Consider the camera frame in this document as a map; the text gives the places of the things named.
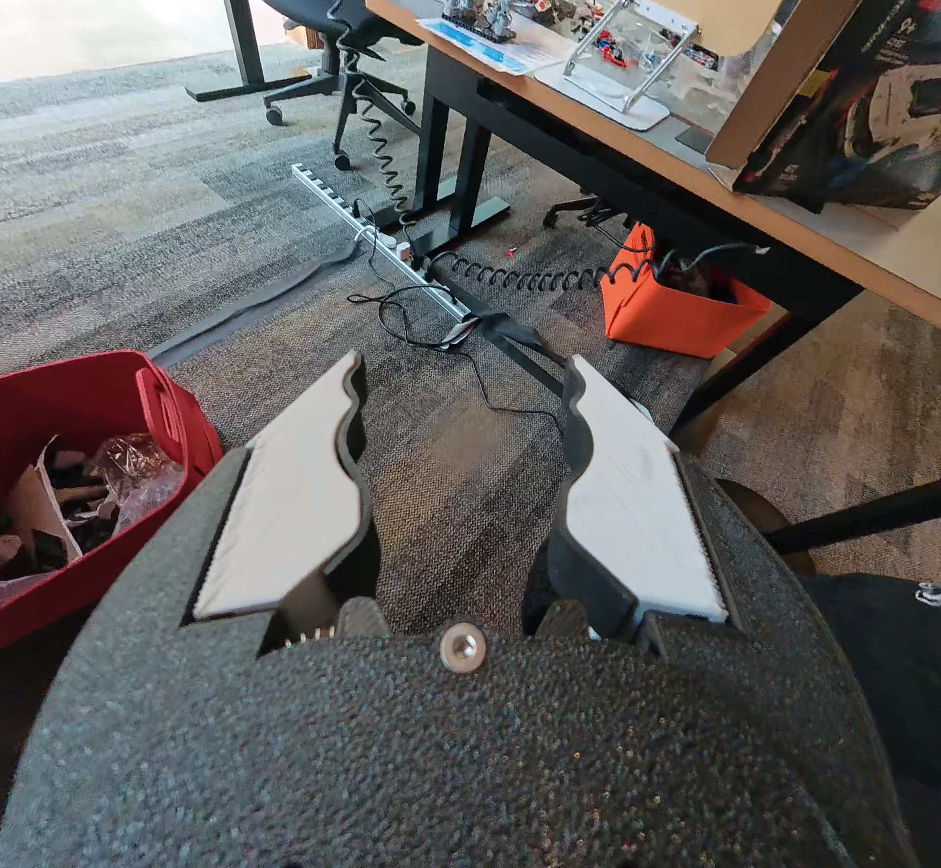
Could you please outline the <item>person's black trousers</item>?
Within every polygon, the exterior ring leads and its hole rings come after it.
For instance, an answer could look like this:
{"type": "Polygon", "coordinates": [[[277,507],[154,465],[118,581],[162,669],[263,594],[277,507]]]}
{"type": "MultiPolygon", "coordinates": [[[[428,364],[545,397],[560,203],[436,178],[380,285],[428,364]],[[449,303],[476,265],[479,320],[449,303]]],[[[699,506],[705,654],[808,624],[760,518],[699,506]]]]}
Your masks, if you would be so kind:
{"type": "Polygon", "coordinates": [[[856,573],[802,584],[864,691],[917,858],[939,866],[939,583],[856,573]]]}

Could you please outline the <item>black printed box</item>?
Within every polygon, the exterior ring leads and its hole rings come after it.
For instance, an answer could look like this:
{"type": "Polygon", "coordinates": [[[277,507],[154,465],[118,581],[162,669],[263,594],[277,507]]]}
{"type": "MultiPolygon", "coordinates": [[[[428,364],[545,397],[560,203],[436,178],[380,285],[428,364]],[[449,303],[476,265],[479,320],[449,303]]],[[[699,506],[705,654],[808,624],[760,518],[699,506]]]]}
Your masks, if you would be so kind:
{"type": "Polygon", "coordinates": [[[862,0],[733,191],[911,212],[940,186],[940,0],[862,0]]]}

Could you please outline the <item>orange fabric bin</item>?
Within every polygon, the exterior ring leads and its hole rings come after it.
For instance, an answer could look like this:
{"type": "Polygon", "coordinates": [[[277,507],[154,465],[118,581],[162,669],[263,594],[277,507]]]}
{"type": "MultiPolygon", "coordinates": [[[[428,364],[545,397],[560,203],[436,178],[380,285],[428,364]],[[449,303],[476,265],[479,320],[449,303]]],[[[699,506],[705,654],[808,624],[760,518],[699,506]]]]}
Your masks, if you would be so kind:
{"type": "Polygon", "coordinates": [[[712,359],[771,309],[771,300],[711,262],[665,246],[636,223],[598,282],[609,339],[712,359]]]}

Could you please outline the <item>red plastic tub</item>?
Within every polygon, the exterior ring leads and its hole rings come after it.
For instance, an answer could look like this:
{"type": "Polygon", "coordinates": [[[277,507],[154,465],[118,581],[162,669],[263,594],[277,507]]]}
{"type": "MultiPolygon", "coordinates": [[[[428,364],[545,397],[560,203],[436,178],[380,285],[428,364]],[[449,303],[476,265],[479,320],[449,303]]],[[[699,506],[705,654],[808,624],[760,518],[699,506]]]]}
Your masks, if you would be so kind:
{"type": "Polygon", "coordinates": [[[183,469],[181,487],[156,511],[2,603],[5,648],[100,600],[221,460],[223,451],[196,397],[133,350],[2,375],[1,423],[3,499],[54,436],[63,437],[70,450],[90,452],[109,437],[147,432],[183,469]]]}

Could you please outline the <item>clear plastic bag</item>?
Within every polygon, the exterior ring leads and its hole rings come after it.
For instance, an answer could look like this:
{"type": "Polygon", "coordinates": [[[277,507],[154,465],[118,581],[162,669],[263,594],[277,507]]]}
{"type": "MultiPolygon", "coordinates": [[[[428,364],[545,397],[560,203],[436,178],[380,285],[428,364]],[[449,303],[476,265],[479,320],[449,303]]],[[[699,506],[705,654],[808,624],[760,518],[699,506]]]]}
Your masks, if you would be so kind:
{"type": "Polygon", "coordinates": [[[116,531],[123,531],[165,505],[181,488],[182,464],[148,433],[106,439],[90,458],[89,474],[103,480],[117,503],[116,531]]]}

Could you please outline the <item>wooden desk with black legs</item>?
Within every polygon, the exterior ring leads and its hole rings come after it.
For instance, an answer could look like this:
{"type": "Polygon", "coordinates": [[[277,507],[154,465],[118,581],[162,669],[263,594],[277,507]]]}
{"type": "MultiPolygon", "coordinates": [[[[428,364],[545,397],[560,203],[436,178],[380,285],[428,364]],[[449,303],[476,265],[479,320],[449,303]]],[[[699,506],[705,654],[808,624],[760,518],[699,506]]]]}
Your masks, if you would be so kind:
{"type": "Polygon", "coordinates": [[[692,393],[678,425],[721,401],[863,290],[939,328],[939,209],[908,220],[839,205],[813,215],[785,200],[731,192],[701,155],[676,141],[685,129],[679,121],[631,132],[533,77],[488,67],[421,25],[437,15],[434,0],[366,4],[427,43],[425,96],[467,121],[453,237],[470,228],[494,134],[694,251],[733,240],[770,242],[770,266],[739,260],[727,271],[786,316],[692,393]]]}

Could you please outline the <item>black table leg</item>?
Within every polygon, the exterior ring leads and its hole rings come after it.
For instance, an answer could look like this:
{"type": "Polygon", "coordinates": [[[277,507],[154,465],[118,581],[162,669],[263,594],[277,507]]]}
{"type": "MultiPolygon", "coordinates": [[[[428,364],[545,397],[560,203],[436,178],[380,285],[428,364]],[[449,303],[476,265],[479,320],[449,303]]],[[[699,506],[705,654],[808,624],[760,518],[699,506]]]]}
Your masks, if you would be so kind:
{"type": "Polygon", "coordinates": [[[282,79],[266,80],[249,0],[223,0],[223,4],[241,83],[238,86],[203,91],[186,87],[185,92],[190,98],[197,102],[210,102],[267,93],[294,84],[306,84],[312,80],[312,75],[307,72],[282,79]]]}

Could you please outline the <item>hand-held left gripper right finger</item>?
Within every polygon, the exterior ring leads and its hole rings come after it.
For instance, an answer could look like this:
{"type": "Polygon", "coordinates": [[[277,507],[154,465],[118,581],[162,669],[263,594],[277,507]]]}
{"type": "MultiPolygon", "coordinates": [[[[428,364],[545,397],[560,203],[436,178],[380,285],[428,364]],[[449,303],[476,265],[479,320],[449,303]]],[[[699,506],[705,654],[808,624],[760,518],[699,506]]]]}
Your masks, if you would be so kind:
{"type": "Polygon", "coordinates": [[[649,615],[732,627],[719,552],[676,445],[650,415],[571,357],[563,386],[567,467],[525,594],[525,633],[562,601],[595,639],[635,641],[649,615]]]}

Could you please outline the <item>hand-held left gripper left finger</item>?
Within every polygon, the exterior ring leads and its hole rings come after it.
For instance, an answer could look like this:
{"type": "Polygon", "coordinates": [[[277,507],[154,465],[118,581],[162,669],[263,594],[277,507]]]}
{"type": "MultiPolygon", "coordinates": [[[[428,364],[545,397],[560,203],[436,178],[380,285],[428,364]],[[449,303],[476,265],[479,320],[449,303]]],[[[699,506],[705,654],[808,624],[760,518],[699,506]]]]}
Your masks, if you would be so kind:
{"type": "Polygon", "coordinates": [[[359,469],[364,361],[348,352],[245,444],[194,622],[265,614],[265,646],[383,637],[381,546],[359,469]]]}

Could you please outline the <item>white long power strip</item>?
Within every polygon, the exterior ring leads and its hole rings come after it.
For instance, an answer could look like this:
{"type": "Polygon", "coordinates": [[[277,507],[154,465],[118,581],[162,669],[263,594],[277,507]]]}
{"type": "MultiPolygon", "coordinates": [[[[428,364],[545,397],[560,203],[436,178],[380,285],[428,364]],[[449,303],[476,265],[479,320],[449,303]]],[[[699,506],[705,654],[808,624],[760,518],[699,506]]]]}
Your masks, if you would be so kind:
{"type": "Polygon", "coordinates": [[[402,242],[396,242],[392,236],[381,232],[368,219],[356,215],[352,205],[347,203],[323,180],[315,178],[312,172],[303,165],[293,164],[291,173],[318,200],[334,211],[348,227],[354,230],[354,241],[363,241],[370,248],[371,253],[382,255],[387,262],[406,276],[408,286],[427,294],[442,310],[452,316],[460,330],[469,331],[473,329],[478,319],[472,314],[471,309],[437,281],[429,280],[424,270],[416,271],[413,269],[405,260],[405,247],[402,242]]]}

